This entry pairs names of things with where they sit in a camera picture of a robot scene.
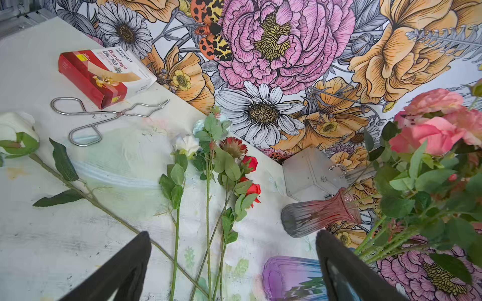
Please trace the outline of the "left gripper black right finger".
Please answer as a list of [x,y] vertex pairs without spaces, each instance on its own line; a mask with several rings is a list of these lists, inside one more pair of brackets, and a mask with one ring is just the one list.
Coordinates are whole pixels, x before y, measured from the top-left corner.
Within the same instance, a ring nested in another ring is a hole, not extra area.
[[326,230],[316,236],[316,251],[329,300],[407,300],[354,252]]

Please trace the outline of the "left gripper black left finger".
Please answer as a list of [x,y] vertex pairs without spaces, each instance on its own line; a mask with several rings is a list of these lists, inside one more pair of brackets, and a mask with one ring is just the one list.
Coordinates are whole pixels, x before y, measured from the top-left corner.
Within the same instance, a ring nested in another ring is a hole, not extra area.
[[148,232],[140,232],[62,300],[139,300],[151,255]]

